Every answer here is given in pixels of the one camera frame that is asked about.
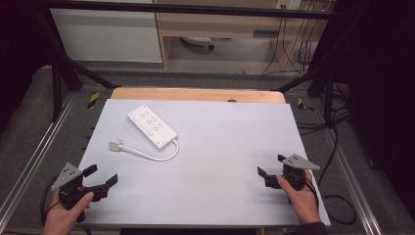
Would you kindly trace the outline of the person's right hand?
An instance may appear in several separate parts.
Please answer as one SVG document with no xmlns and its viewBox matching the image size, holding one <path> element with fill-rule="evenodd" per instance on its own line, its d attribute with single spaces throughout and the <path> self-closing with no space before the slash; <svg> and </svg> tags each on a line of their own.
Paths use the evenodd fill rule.
<svg viewBox="0 0 415 235">
<path fill-rule="evenodd" d="M 292 203 L 299 225 L 321 221 L 317 200 L 309 188 L 304 187 L 302 190 L 297 191 L 283 176 L 278 176 L 277 180 Z"/>
</svg>

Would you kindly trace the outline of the aluminium floor rail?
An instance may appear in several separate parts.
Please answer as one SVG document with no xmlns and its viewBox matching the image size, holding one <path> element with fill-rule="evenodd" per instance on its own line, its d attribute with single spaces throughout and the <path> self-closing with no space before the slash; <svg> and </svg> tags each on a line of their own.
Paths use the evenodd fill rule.
<svg viewBox="0 0 415 235">
<path fill-rule="evenodd" d="M 354 176 L 350 164 L 346 160 L 346 155 L 341 145 L 338 143 L 338 137 L 336 136 L 335 130 L 325 130 L 325 135 L 331 147 L 333 148 L 334 159 L 345 182 L 346 189 L 351 197 L 356 212 L 366 231 L 366 234 L 382 235 L 382 229 L 378 223 L 378 220 L 373 214 L 365 194 L 360 187 L 357 178 Z"/>
<path fill-rule="evenodd" d="M 58 115 L 55 121 L 52 121 L 48 126 L 47 131 L 42 136 L 39 144 L 37 145 L 35 151 L 30 156 L 30 159 L 26 163 L 19 179 L 15 183 L 11 192 L 7 196 L 5 202 L 0 207 L 0 216 L 5 218 L 6 216 L 11 216 L 19 204 L 22 196 L 28 187 L 33 175 L 41 165 L 41 162 L 49 150 L 51 144 L 57 133 L 59 132 L 62 124 L 64 123 L 70 108 L 73 104 L 74 99 L 77 97 L 77 92 L 70 92 L 63 104 L 63 110 Z"/>
</svg>

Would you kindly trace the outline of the black curtain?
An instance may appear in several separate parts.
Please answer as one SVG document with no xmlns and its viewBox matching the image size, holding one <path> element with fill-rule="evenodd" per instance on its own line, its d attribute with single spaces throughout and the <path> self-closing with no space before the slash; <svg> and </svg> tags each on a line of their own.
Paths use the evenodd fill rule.
<svg viewBox="0 0 415 235">
<path fill-rule="evenodd" d="M 20 105 L 32 75 L 49 64 L 44 36 L 26 0 L 0 0 L 0 131 Z"/>
<path fill-rule="evenodd" d="M 369 156 L 415 217 L 415 0 L 337 0 L 346 13 L 347 47 L 335 78 L 350 88 L 349 105 Z"/>
</svg>

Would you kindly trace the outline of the yellow black hazard tape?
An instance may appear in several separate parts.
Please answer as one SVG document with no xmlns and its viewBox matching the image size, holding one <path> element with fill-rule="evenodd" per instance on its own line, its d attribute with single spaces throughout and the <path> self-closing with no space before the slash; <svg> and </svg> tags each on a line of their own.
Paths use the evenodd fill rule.
<svg viewBox="0 0 415 235">
<path fill-rule="evenodd" d="M 298 108 L 300 110 L 305 110 L 305 111 L 308 111 L 308 112 L 314 112 L 314 109 L 312 107 L 308 107 L 304 104 L 302 98 L 298 98 Z"/>
<path fill-rule="evenodd" d="M 90 110 L 90 109 L 93 109 L 93 108 L 94 108 L 94 106 L 95 106 L 95 104 L 96 104 L 96 101 L 98 100 L 98 98 L 99 98 L 100 94 L 101 94 L 101 92 L 94 92 L 94 93 L 92 94 L 92 96 L 91 96 L 91 98 L 90 98 L 90 100 L 89 100 L 89 102 L 88 102 L 88 105 L 87 105 L 87 109 L 88 109 L 88 110 Z"/>
</svg>

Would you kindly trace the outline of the white wall socket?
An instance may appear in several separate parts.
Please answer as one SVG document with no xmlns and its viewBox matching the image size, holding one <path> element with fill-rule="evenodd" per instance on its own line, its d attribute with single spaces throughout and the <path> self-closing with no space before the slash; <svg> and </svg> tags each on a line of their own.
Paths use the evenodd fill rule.
<svg viewBox="0 0 415 235">
<path fill-rule="evenodd" d="M 277 0 L 276 9 L 281 10 L 298 10 L 301 0 Z"/>
</svg>

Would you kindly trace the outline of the white power strip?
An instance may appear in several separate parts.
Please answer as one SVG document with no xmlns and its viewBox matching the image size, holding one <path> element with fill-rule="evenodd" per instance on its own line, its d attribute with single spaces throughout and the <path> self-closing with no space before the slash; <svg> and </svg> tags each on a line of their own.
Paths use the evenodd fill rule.
<svg viewBox="0 0 415 235">
<path fill-rule="evenodd" d="M 177 133 L 146 105 L 128 113 L 127 117 L 159 149 L 177 138 Z"/>
</svg>

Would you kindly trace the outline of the light wooden desk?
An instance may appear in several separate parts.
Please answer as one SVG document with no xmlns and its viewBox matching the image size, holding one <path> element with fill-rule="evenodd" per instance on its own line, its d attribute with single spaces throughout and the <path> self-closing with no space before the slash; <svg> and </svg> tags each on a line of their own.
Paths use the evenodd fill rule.
<svg viewBox="0 0 415 235">
<path fill-rule="evenodd" d="M 153 0 L 156 4 L 276 9 L 277 0 Z M 301 0 L 299 10 L 322 12 L 323 0 Z M 157 13 L 162 61 L 167 64 L 174 37 L 268 39 L 276 50 L 280 69 L 294 67 L 295 51 L 302 42 L 315 42 L 326 27 L 325 20 L 272 19 L 219 15 Z"/>
</svg>

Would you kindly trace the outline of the wooden table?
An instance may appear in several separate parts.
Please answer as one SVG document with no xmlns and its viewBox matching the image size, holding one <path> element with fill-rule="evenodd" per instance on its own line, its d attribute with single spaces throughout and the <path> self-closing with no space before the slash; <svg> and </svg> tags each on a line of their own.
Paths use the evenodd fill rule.
<svg viewBox="0 0 415 235">
<path fill-rule="evenodd" d="M 111 98 L 122 100 L 210 102 L 229 102 L 233 100 L 237 103 L 286 103 L 286 99 L 281 92 L 235 89 L 119 87 L 113 91 Z"/>
</svg>

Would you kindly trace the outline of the black metal frame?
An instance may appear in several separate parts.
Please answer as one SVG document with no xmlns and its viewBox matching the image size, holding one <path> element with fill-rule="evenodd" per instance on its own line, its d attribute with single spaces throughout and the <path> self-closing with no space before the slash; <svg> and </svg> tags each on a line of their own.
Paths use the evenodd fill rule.
<svg viewBox="0 0 415 235">
<path fill-rule="evenodd" d="M 285 18 L 285 19 L 313 19 L 331 20 L 340 18 L 342 14 L 335 12 L 311 12 L 300 10 L 268 10 L 259 8 L 241 7 L 218 7 L 218 6 L 197 6 L 197 5 L 177 5 L 177 4 L 147 4 L 147 3 L 127 3 L 127 2 L 102 2 L 102 1 L 75 1 L 75 0 L 34 0 L 32 5 L 38 11 L 34 14 L 40 28 L 46 34 L 49 45 L 54 57 L 53 68 L 53 88 L 54 88 L 54 118 L 61 111 L 62 101 L 58 99 L 61 93 L 60 76 L 70 90 L 79 90 L 82 86 L 75 71 L 86 75 L 90 79 L 98 82 L 106 88 L 118 88 L 117 84 L 106 81 L 104 78 L 88 70 L 84 66 L 74 61 L 65 52 L 63 44 L 58 36 L 45 20 L 44 11 L 46 9 L 71 9 L 71 10 L 91 10 L 91 11 L 115 11 L 115 12 L 140 12 L 140 13 L 168 13 L 168 14 L 188 14 L 188 15 L 219 15 L 219 16 L 238 16 L 238 17 L 263 17 L 263 18 Z"/>
</svg>

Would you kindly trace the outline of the white cabinet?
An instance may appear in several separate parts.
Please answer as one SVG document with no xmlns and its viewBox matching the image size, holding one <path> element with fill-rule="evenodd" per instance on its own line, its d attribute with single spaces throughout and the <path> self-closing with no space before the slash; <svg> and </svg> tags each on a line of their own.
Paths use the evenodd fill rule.
<svg viewBox="0 0 415 235">
<path fill-rule="evenodd" d="M 68 55 L 77 61 L 160 63 L 151 13 L 52 9 Z"/>
</svg>

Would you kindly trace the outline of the person's left hand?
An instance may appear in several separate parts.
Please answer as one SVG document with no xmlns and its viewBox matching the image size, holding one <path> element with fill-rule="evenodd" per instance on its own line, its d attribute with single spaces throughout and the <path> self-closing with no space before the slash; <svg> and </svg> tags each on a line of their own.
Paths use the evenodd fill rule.
<svg viewBox="0 0 415 235">
<path fill-rule="evenodd" d="M 93 192 L 84 195 L 70 210 L 66 210 L 59 202 L 59 192 L 55 191 L 51 206 L 46 213 L 46 221 L 42 235 L 70 235 L 77 218 L 89 207 L 94 197 Z"/>
</svg>

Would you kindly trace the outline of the office chair base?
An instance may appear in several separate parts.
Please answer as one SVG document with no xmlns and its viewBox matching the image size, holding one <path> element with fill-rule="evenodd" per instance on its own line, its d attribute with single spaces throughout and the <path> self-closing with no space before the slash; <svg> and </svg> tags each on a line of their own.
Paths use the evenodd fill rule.
<svg viewBox="0 0 415 235">
<path fill-rule="evenodd" d="M 209 37 L 182 37 L 182 40 L 192 45 L 208 47 L 209 50 L 214 49 L 214 45 Z"/>
</svg>

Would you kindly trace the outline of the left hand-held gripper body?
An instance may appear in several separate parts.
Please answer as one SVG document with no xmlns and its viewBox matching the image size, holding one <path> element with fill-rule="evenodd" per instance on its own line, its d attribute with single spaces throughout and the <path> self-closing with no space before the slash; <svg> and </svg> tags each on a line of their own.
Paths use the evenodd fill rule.
<svg viewBox="0 0 415 235">
<path fill-rule="evenodd" d="M 59 201 L 67 210 L 73 208 L 89 192 L 94 193 L 93 202 L 108 197 L 109 188 L 106 182 L 96 186 L 84 186 L 83 179 L 86 177 L 82 175 L 82 171 L 73 164 L 66 163 L 52 185 L 51 190 L 59 191 Z"/>
</svg>

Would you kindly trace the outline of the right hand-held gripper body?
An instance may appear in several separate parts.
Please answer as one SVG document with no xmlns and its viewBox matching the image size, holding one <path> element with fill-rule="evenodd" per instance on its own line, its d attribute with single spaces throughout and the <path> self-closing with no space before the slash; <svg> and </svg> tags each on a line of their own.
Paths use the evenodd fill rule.
<svg viewBox="0 0 415 235">
<path fill-rule="evenodd" d="M 282 164 L 282 176 L 297 191 L 300 191 L 305 186 L 306 176 L 304 171 L 306 169 L 320 169 L 319 165 L 314 164 L 297 154 L 286 157 Z"/>
</svg>

